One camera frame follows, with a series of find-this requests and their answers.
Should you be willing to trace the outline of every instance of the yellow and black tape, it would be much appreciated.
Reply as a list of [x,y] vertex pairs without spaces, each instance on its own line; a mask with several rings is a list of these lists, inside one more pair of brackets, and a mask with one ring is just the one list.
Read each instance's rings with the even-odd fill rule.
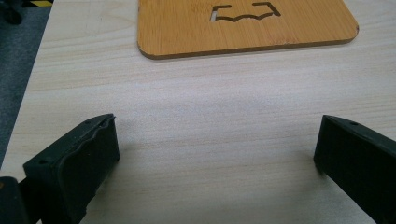
[[53,0],[24,1],[23,7],[52,7]]

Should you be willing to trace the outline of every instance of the brown wooden board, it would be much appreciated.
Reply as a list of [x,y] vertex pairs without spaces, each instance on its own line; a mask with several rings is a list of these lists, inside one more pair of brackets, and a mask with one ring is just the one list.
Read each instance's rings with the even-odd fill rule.
[[138,46],[151,59],[350,42],[343,0],[140,0]]

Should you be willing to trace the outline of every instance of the gray carpet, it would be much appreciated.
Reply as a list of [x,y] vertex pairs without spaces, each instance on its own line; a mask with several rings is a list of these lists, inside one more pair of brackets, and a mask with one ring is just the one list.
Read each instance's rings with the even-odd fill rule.
[[0,167],[50,14],[50,7],[13,5],[20,25],[6,23],[0,12]]

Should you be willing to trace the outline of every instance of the black plastic part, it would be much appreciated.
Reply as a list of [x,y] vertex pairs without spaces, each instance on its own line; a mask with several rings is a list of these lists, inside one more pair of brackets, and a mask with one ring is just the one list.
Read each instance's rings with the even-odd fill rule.
[[0,223],[29,223],[18,181],[9,176],[0,177]]
[[23,165],[31,223],[75,224],[120,159],[112,114],[88,119]]
[[325,115],[314,161],[376,223],[396,223],[396,142]]

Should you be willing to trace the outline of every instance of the light wood tabletop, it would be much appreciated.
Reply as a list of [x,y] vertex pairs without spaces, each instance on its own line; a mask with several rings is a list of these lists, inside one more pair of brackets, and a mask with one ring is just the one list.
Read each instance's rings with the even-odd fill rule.
[[346,45],[152,61],[137,0],[56,0],[0,175],[114,113],[120,162],[82,223],[374,223],[313,163],[324,114],[396,139],[396,4],[345,3]]

